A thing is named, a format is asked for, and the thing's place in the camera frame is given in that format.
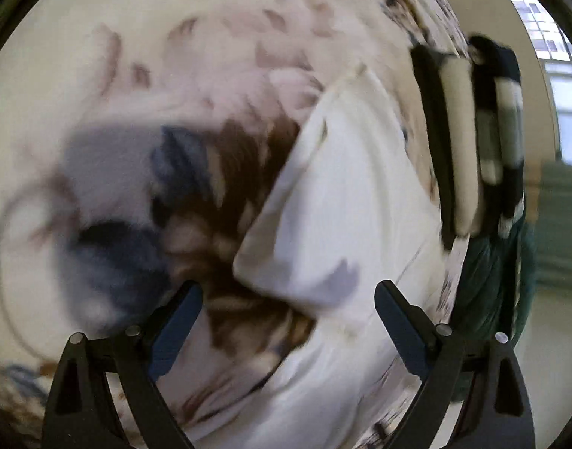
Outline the white t-shirt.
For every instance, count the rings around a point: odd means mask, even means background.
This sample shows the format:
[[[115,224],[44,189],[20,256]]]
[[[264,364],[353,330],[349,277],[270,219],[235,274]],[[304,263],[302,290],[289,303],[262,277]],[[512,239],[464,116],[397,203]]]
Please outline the white t-shirt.
[[[199,448],[356,448],[409,405],[374,307],[383,280],[438,320],[462,263],[407,156],[395,102],[359,67],[323,94],[158,386]]]

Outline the dark green plush blanket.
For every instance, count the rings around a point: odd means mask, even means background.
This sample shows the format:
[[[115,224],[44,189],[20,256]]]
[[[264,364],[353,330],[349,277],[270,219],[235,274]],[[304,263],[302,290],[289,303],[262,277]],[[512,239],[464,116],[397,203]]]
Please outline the dark green plush blanket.
[[[522,198],[511,218],[486,214],[465,256],[450,326],[466,339],[505,333],[515,346],[527,324],[536,289],[532,225]]]

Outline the green right curtain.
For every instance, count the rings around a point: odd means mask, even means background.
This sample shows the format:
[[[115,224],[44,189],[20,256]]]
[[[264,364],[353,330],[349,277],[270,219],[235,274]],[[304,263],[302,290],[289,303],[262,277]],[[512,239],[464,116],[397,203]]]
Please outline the green right curtain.
[[[530,162],[524,184],[527,220],[535,229],[538,284],[572,295],[572,165]]]

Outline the floral brown checkered bedspread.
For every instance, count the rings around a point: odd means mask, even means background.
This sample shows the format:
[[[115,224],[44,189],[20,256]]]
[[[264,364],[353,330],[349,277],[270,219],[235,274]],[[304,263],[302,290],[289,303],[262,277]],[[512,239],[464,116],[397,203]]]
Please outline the floral brown checkered bedspread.
[[[392,96],[440,211],[418,45],[467,58],[446,0],[37,3],[0,54],[0,409],[14,435],[40,446],[72,333],[116,335],[186,282],[201,315],[323,94],[355,69]]]

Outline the black striped folded garment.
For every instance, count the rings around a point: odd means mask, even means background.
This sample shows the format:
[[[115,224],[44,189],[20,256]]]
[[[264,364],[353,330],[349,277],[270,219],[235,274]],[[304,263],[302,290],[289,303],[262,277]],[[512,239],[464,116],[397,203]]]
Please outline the black striped folded garment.
[[[510,237],[524,216],[524,100],[514,51],[489,37],[469,41],[473,63],[478,159],[484,227]]]

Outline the cream folded garment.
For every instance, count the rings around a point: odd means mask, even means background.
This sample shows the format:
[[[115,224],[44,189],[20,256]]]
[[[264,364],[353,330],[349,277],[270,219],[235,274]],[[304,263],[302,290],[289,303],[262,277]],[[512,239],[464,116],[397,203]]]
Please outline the cream folded garment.
[[[457,236],[468,236],[478,223],[480,207],[472,65],[466,59],[446,56],[440,64],[438,76],[450,133],[454,229]]]

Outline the barred window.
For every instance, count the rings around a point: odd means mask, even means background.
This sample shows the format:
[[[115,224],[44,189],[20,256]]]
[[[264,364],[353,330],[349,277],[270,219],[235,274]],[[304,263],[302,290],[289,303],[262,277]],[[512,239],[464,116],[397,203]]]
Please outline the barred window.
[[[511,0],[549,81],[558,122],[560,159],[572,165],[572,44],[538,0]]]

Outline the black bottom folded garment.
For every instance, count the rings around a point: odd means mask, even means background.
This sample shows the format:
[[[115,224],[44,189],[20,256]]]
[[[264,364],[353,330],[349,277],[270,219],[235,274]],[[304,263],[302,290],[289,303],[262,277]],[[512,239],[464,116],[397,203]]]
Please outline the black bottom folded garment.
[[[457,237],[454,227],[454,180],[450,127],[442,83],[438,73],[440,54],[425,46],[411,51],[414,76],[420,89],[429,150],[440,198],[441,240],[446,250]]]

